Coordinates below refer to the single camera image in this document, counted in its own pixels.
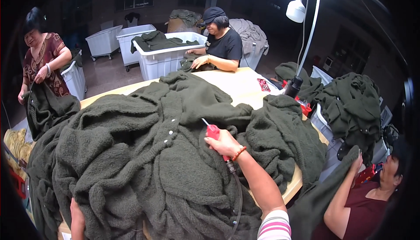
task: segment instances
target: black thermos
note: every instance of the black thermos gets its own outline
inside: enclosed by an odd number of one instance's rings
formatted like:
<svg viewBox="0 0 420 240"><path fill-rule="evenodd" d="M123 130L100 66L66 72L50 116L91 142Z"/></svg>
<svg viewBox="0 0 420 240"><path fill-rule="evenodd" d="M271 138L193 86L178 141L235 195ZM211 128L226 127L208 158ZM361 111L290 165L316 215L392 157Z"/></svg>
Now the black thermos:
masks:
<svg viewBox="0 0 420 240"><path fill-rule="evenodd" d="M287 84L285 95L296 98L297 93L299 93L300 86L302 85L303 80L299 76L294 76L289 84Z"/></svg>

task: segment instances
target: woman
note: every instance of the woman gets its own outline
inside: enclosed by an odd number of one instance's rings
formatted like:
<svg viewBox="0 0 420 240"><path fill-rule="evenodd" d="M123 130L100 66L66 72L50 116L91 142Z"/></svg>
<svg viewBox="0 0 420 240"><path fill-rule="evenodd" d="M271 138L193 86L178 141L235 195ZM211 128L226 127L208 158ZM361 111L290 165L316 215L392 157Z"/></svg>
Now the woman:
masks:
<svg viewBox="0 0 420 240"><path fill-rule="evenodd" d="M324 220L312 232L313 240L366 239L381 223L390 197L402 181L410 149L400 136L392 154L386 158L378 182L354 185L363 159L351 166L330 202Z"/></svg>
<svg viewBox="0 0 420 240"><path fill-rule="evenodd" d="M205 48L190 49L187 54L203 55L196 58L192 69L212 63L218 69L236 71L242 58L241 36L229 27L229 18L220 7L210 7L203 14L209 32Z"/></svg>
<svg viewBox="0 0 420 240"><path fill-rule="evenodd" d="M291 240L291 229L287 209L283 197L274 180L243 149L243 147L225 129L220 130L219 140L204 138L211 149L220 155L236 159L242 173L248 181L249 188L255 201L262 210L262 223L258 231L257 240ZM82 240L85 228L84 215L78 204L71 199L71 239Z"/></svg>
<svg viewBox="0 0 420 240"><path fill-rule="evenodd" d="M70 94L60 68L70 62L71 52L58 34L44 31L44 16L34 7L26 16L23 27L24 40L29 49L24 59L24 79L18 95L22 105L22 96L33 82L40 84L45 81L58 97Z"/></svg>

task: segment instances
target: hand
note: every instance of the hand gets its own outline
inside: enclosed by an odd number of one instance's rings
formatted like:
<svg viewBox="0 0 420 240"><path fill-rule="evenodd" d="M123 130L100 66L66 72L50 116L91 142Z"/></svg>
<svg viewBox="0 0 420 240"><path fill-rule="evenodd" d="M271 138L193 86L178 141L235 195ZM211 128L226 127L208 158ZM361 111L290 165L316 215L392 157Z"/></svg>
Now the hand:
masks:
<svg viewBox="0 0 420 240"><path fill-rule="evenodd" d="M362 152L359 150L359 157L352 163L352 166L350 167L350 172L354 174L355 177L359 175L360 167L362 167L363 164L363 158L362 158Z"/></svg>
<svg viewBox="0 0 420 240"><path fill-rule="evenodd" d="M37 84L42 83L45 77L47 76L47 74L48 74L48 67L47 65L45 65L38 71L38 74L34 79L35 83Z"/></svg>
<svg viewBox="0 0 420 240"><path fill-rule="evenodd" d="M194 59L194 61L192 62L191 68L198 69L201 65L207 64L207 59L208 59L207 55Z"/></svg>
<svg viewBox="0 0 420 240"><path fill-rule="evenodd" d="M25 90L21 90L20 92L19 92L19 95L18 95L18 101L19 101L19 103L20 104L22 104L22 105L24 105L25 104L25 100L24 100L24 97L23 97L23 95L25 94Z"/></svg>
<svg viewBox="0 0 420 240"><path fill-rule="evenodd" d="M79 208L79 205L76 203L76 200L74 198L71 198L70 212L71 212L71 229L84 230L84 227L85 227L84 216Z"/></svg>
<svg viewBox="0 0 420 240"><path fill-rule="evenodd" d="M231 158L240 150L240 144L225 129L220 130L219 140L208 137L208 133L206 133L204 141L210 145L211 149L216 150L220 155L226 155Z"/></svg>

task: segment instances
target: yellow fabric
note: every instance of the yellow fabric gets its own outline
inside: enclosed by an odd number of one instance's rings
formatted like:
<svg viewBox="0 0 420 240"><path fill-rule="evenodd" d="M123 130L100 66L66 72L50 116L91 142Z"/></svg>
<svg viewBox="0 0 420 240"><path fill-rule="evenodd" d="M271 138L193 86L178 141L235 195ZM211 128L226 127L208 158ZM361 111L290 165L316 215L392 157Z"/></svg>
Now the yellow fabric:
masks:
<svg viewBox="0 0 420 240"><path fill-rule="evenodd" d="M28 162L29 155L31 154L32 148L34 148L35 142L32 144L26 143L25 135L26 129L20 129L18 131L8 129L4 134L4 143L7 148L9 148L13 156L17 159L23 159L25 162ZM26 173L19 167L19 165L12 158L9 158L8 162L13 171L25 180Z"/></svg>

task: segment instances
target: striped sleeve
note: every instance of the striped sleeve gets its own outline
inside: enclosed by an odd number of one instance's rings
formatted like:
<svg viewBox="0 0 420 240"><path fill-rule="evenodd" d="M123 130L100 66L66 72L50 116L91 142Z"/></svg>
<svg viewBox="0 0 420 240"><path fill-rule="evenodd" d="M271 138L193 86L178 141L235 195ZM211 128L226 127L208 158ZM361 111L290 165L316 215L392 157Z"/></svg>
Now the striped sleeve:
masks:
<svg viewBox="0 0 420 240"><path fill-rule="evenodd" d="M261 223L257 240L291 240L289 216L283 210L274 210Z"/></svg>

